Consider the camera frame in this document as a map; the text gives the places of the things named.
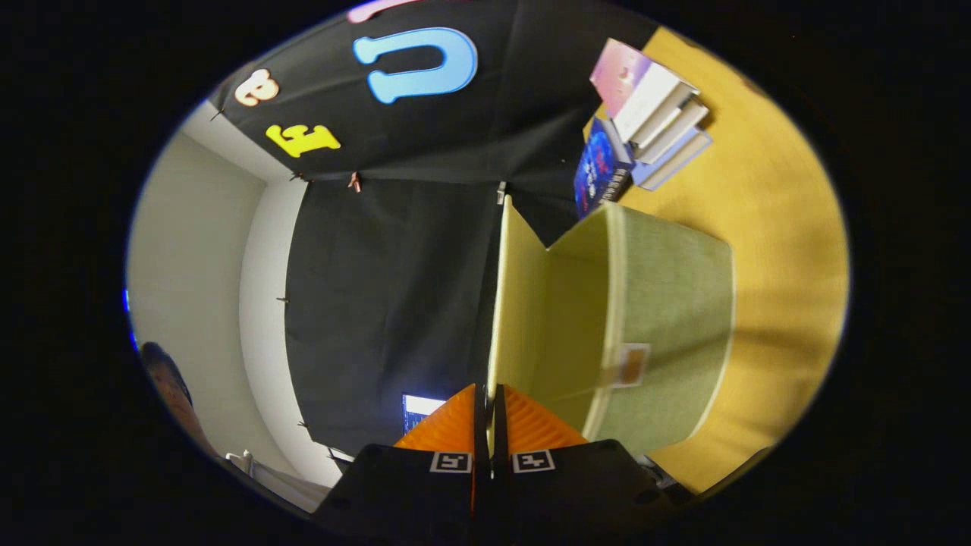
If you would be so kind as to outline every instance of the pink book cover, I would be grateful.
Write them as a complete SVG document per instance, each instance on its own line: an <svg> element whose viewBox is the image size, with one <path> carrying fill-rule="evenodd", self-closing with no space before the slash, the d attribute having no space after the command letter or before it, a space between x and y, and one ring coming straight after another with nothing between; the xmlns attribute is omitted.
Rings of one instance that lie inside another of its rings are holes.
<svg viewBox="0 0 971 546"><path fill-rule="evenodd" d="M620 107L647 73L649 66L651 60L640 50L613 38L607 39L607 44L600 52L600 58L590 74L590 82L596 87L611 118L620 111Z"/></svg>

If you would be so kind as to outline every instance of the dark hair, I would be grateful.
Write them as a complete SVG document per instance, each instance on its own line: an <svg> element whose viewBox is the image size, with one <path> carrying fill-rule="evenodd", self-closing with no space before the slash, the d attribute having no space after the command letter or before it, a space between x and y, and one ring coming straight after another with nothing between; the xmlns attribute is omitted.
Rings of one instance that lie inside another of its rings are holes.
<svg viewBox="0 0 971 546"><path fill-rule="evenodd" d="M179 367L172 360L172 357L169 357L169 354L154 341L149 341L145 345L142 345L142 363L148 372L151 372L157 366L166 366L169 368L172 376L176 378L176 383L179 384L179 388L185 393L185 397L188 399L188 405L192 405L192 396L188 393L188 387L185 386L182 374L179 373Z"/></svg>

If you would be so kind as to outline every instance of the black fabric backdrop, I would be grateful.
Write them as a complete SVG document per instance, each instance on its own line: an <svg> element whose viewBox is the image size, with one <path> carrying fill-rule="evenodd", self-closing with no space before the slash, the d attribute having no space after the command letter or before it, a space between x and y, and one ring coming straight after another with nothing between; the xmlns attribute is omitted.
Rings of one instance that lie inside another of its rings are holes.
<svg viewBox="0 0 971 546"><path fill-rule="evenodd" d="M352 42L434 26L475 43L472 81L379 102L368 73L431 68L443 56L419 47L364 65ZM596 2L425 0L360 24L334 17L219 87L212 101L223 114L311 181L290 248L285 323L315 441L351 454L393 443L403 393L446 398L485 380L498 182L545 243L575 223L582 128L599 104L589 73L608 37L641 46L655 30ZM270 70L280 93L242 106L233 90L257 68ZM322 124L341 147L294 158L265 136L272 124ZM347 188L352 171L361 193Z"/></svg>

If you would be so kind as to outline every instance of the blue book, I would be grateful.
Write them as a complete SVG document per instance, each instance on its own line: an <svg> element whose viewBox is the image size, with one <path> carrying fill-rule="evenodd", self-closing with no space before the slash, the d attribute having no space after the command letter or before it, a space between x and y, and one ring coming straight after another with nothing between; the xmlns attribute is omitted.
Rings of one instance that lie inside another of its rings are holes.
<svg viewBox="0 0 971 546"><path fill-rule="evenodd" d="M631 178L637 186L654 191L682 167L698 157L712 143L712 137L698 127L692 127L654 163L637 161Z"/></svg>
<svg viewBox="0 0 971 546"><path fill-rule="evenodd" d="M573 177L577 215L583 219L604 201L617 201L630 187L634 159L614 124L593 119L590 136Z"/></svg>

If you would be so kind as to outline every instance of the stack of books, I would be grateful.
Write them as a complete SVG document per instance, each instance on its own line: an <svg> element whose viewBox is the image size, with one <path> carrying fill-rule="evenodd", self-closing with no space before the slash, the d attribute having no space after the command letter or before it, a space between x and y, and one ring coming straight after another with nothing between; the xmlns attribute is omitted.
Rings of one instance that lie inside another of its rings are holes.
<svg viewBox="0 0 971 546"><path fill-rule="evenodd" d="M594 119L577 168L580 218L631 184L657 189L712 142L698 88L627 44L608 39L590 81L609 118Z"/></svg>

